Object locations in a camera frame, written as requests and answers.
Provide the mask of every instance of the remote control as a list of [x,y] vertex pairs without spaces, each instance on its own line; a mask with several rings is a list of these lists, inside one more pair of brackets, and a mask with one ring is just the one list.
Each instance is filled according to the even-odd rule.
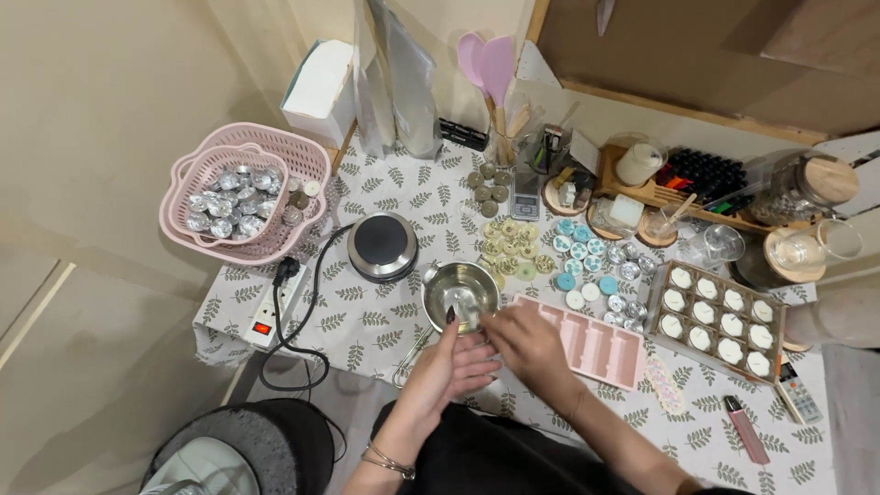
[[812,425],[824,417],[810,391],[795,373],[795,368],[788,361],[788,356],[784,354],[782,355],[779,380],[776,382],[776,391],[788,406],[788,411],[791,412],[791,417],[796,423]]

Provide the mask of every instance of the table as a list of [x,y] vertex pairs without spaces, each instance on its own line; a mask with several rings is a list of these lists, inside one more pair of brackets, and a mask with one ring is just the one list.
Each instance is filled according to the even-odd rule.
[[[419,262],[408,278],[396,284],[376,285],[354,272],[344,243],[332,247],[317,274],[321,277],[318,305],[296,345],[323,351],[331,366],[389,381],[416,339],[430,329],[419,293],[419,280],[425,267],[432,260],[474,261],[480,251],[484,241],[480,229],[487,220],[461,218],[457,208],[459,201],[472,194],[464,177],[482,161],[479,153],[449,142],[444,144],[436,163],[411,159],[402,149],[387,160],[379,161],[366,156],[359,149],[358,140],[352,140],[339,175],[331,179],[330,213],[303,240],[297,249],[298,259],[308,259],[307,264],[313,267],[319,248],[332,229],[382,209],[395,211],[413,223],[421,248]],[[501,211],[507,211],[506,204]],[[552,230],[557,218],[546,209],[541,216],[538,226],[544,234]],[[583,218],[575,220],[583,223]],[[688,229],[682,238],[690,235],[693,231]],[[548,236],[542,235],[540,242],[541,253],[557,257],[549,247]],[[670,259],[674,250],[674,246],[641,248],[659,262]],[[582,279],[596,280],[610,269],[606,264],[602,271],[585,273]],[[235,333],[250,326],[256,307],[271,286],[272,275],[274,267],[254,269],[227,264],[220,270],[194,321],[198,359],[211,365],[236,366],[250,357],[253,350],[223,330]],[[311,297],[311,288],[310,281],[304,291],[304,303]],[[647,277],[639,284],[620,280],[620,291],[628,299],[644,301],[648,289]],[[517,292],[564,306],[562,294],[553,288],[549,276],[539,275],[530,284],[507,277],[502,299],[510,301]],[[813,284],[794,285],[774,292],[773,296],[790,305],[802,304],[815,299],[815,287]],[[298,323],[304,310],[305,304],[296,308],[291,326]],[[586,314],[598,317],[604,311],[603,300],[584,309]],[[717,373],[650,341],[646,347],[673,371],[684,390],[688,404],[685,413],[677,416],[665,413],[646,381],[633,392],[592,380],[584,379],[584,382],[685,470],[711,483],[740,487],[761,495],[836,492],[825,370],[818,350],[790,355],[826,415],[821,423],[804,427],[787,419],[785,406],[771,388],[753,386]],[[770,464],[763,467],[753,464],[742,449],[721,403],[721,397],[727,394],[736,395],[752,417],[770,455]],[[506,368],[499,372],[499,380],[461,401],[542,430],[576,437],[564,420]]]

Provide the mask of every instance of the white tissue box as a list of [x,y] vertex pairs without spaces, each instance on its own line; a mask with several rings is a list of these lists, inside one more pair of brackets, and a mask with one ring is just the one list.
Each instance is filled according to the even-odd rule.
[[353,54],[348,43],[315,41],[281,102],[294,132],[326,148],[342,147],[355,121]]

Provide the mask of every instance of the silver bangle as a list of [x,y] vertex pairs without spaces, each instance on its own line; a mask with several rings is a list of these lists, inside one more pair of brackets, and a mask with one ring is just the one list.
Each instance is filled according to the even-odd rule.
[[[367,452],[369,452],[371,449],[379,457],[381,457],[383,461],[387,462],[387,464],[384,462],[379,462],[379,461],[376,461],[375,459],[371,459],[371,458],[367,457]],[[381,452],[379,452],[379,450],[376,448],[376,446],[373,445],[372,441],[370,441],[367,444],[366,450],[364,450],[363,454],[361,454],[361,460],[369,462],[371,464],[376,464],[377,466],[380,466],[385,469],[397,471],[400,473],[400,475],[403,477],[403,479],[405,479],[407,481],[411,481],[411,480],[415,479],[415,466],[405,466],[403,464],[400,464],[399,462],[392,461],[391,459],[385,457],[385,455],[382,454]]]

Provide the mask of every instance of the stainless steel pouring pot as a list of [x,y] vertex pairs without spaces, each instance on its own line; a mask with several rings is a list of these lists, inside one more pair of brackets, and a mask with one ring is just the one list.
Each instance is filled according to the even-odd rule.
[[[446,313],[452,307],[458,315],[458,334],[477,331],[477,320],[482,313],[495,312],[501,302],[501,292],[495,280],[483,267],[474,262],[449,262],[432,264],[422,277],[422,307],[437,332],[446,327]],[[391,377],[394,387],[403,388],[398,383],[400,370],[409,364],[413,355],[424,346],[432,332],[422,336],[400,361]]]

